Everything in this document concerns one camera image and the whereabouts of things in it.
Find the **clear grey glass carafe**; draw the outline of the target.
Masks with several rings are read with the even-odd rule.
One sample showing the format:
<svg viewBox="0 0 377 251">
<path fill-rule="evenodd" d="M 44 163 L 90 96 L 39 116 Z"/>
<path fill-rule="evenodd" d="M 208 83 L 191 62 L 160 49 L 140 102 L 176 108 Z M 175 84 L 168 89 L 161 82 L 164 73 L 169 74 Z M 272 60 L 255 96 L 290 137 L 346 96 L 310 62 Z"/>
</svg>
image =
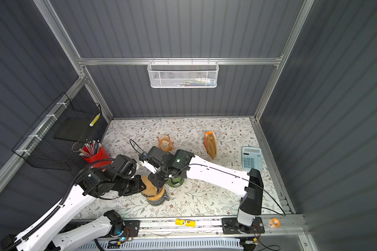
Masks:
<svg viewBox="0 0 377 251">
<path fill-rule="evenodd" d="M 148 201 L 148 203 L 152 206 L 159 206 L 159 205 L 162 205 L 165 201 L 169 201 L 170 200 L 170 197 L 167 193 L 164 194 L 164 199 L 163 200 L 159 200 L 159 201 Z"/>
</svg>

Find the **orange coffee filter pack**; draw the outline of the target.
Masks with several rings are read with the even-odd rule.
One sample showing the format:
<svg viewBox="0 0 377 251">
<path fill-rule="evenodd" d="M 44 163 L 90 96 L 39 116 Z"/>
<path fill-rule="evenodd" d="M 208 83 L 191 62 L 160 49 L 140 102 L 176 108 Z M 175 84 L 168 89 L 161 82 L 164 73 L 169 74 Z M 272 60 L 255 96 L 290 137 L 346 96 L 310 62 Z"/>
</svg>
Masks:
<svg viewBox="0 0 377 251">
<path fill-rule="evenodd" d="M 204 147 L 211 159 L 217 155 L 217 140 L 213 131 L 206 132 L 204 135 Z"/>
</svg>

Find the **wooden dripper ring base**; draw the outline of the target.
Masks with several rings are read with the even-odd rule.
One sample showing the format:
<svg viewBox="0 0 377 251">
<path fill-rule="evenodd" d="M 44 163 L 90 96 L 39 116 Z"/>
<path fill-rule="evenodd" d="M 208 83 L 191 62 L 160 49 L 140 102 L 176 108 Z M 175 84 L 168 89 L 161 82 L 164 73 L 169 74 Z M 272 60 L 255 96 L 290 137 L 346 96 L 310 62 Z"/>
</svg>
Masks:
<svg viewBox="0 0 377 251">
<path fill-rule="evenodd" d="M 149 201 L 159 201 L 164 199 L 164 190 L 154 196 L 147 196 L 146 197 Z"/>
</svg>

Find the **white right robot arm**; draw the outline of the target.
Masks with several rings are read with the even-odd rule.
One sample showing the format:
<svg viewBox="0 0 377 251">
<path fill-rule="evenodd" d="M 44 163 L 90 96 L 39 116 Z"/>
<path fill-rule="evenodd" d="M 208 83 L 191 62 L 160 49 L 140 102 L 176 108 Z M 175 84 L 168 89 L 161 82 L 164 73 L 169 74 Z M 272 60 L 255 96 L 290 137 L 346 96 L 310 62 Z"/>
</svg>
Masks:
<svg viewBox="0 0 377 251">
<path fill-rule="evenodd" d="M 157 189 L 161 189 L 171 178 L 182 177 L 208 182 L 240 196 L 237 213 L 239 225 L 250 227 L 254 218 L 261 215 L 263 181 L 257 169 L 249 172 L 233 170 L 185 150 L 172 154 L 156 146 L 148 153 L 141 153 L 139 163 L 150 170 L 148 179 Z"/>
</svg>

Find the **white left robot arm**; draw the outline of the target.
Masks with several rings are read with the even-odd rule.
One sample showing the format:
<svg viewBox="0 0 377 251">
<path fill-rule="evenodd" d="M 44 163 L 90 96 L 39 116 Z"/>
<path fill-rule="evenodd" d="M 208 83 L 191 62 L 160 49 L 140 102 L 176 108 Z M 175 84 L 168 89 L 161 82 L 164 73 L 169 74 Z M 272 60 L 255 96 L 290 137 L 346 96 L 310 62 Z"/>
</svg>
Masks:
<svg viewBox="0 0 377 251">
<path fill-rule="evenodd" d="M 103 159 L 101 167 L 89 163 L 74 177 L 65 195 L 48 212 L 29 228 L 17 235 L 8 235 L 1 241 L 4 251 L 43 251 L 55 236 L 95 199 L 110 191 L 120 197 L 145 190 L 140 175 L 136 174 L 137 162 L 125 155 Z"/>
</svg>

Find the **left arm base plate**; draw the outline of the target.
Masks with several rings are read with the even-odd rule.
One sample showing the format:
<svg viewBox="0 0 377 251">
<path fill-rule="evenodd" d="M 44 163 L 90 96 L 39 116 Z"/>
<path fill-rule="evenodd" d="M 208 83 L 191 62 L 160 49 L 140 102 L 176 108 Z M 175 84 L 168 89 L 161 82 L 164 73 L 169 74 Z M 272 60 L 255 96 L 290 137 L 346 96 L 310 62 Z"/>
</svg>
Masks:
<svg viewBox="0 0 377 251">
<path fill-rule="evenodd" d="M 123 221 L 123 223 L 116 223 L 112 227 L 110 235 L 112 237 L 124 239 L 128 237 L 137 237 L 140 229 L 140 223 L 141 222 L 139 220 L 127 220 Z"/>
</svg>

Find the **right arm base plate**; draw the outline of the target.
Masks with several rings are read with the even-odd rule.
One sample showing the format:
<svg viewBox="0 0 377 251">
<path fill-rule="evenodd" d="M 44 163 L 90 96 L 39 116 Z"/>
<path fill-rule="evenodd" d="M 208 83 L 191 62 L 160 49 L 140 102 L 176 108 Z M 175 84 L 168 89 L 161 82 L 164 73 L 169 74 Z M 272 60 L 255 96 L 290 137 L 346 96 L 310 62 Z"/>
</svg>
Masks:
<svg viewBox="0 0 377 251">
<path fill-rule="evenodd" d="M 265 228 L 260 217 L 255 217 L 251 226 L 239 224 L 236 218 L 222 218 L 223 233 L 229 234 L 264 234 Z"/>
</svg>

